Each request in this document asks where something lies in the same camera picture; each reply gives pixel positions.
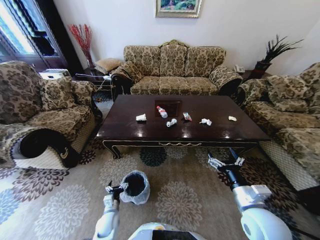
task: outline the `white box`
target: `white box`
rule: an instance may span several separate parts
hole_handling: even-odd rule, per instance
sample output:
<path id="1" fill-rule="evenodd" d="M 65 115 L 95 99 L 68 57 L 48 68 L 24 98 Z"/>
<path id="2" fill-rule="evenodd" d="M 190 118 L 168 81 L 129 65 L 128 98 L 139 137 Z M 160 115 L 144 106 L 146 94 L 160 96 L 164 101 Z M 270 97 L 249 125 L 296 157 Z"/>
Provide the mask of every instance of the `white box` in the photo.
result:
<path id="1" fill-rule="evenodd" d="M 43 72 L 39 72 L 43 79 L 52 80 L 59 79 L 62 77 L 70 76 L 70 73 L 67 69 L 60 68 L 49 68 Z"/>

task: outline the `sofa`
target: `sofa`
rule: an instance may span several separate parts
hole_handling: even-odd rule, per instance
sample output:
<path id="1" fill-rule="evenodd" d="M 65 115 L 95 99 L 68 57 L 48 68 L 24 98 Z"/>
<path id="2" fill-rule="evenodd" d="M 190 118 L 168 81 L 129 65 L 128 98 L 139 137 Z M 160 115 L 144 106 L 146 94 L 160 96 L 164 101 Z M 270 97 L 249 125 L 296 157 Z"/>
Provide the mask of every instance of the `sofa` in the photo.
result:
<path id="1" fill-rule="evenodd" d="M 160 46 L 130 45 L 125 63 L 110 75 L 115 95 L 231 95 L 242 78 L 221 65 L 219 46 L 188 46 L 171 40 Z"/>
<path id="2" fill-rule="evenodd" d="M 95 86 L 71 77 L 44 80 L 27 63 L 0 64 L 0 167 L 77 165 L 102 114 Z"/>
<path id="3" fill-rule="evenodd" d="M 238 87 L 238 101 L 272 138 L 262 149 L 319 214 L 320 62 L 297 76 L 250 79 Z"/>

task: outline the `picture frame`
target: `picture frame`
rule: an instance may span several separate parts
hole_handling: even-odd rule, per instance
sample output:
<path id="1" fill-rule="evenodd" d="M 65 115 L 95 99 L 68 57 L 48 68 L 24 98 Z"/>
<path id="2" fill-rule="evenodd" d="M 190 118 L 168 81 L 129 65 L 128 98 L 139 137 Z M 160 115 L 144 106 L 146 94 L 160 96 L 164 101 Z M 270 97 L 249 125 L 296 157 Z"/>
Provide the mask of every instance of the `picture frame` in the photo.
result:
<path id="1" fill-rule="evenodd" d="M 156 18 L 198 18 L 203 0 L 155 0 Z"/>

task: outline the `white wall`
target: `white wall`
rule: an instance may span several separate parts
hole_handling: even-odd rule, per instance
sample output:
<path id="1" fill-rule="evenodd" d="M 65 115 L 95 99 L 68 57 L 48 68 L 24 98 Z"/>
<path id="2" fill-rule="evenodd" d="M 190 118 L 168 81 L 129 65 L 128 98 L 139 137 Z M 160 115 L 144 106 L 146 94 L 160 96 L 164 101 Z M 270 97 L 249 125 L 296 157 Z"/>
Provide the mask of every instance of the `white wall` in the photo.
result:
<path id="1" fill-rule="evenodd" d="M 296 74 L 320 61 L 319 0 L 203 0 L 200 17 L 156 18 L 156 0 L 54 0 L 64 25 L 89 24 L 92 57 L 123 59 L 126 45 L 157 46 L 177 39 L 192 46 L 227 50 L 225 65 L 253 69 L 268 40 L 305 39 L 302 48 L 272 61 L 271 74 Z M 86 59 L 70 34 L 86 67 Z"/>

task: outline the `trash can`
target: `trash can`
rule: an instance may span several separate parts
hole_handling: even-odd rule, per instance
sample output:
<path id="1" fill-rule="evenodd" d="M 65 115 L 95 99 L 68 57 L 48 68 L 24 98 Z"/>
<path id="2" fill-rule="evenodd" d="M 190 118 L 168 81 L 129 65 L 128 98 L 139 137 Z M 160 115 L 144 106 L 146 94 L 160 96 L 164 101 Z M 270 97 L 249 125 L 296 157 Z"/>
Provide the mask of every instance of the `trash can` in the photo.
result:
<path id="1" fill-rule="evenodd" d="M 132 202 L 140 205 L 148 201 L 150 195 L 150 184 L 147 175 L 138 170 L 127 174 L 121 181 L 121 184 L 128 183 L 128 187 L 120 193 L 120 199 L 124 203 Z"/>

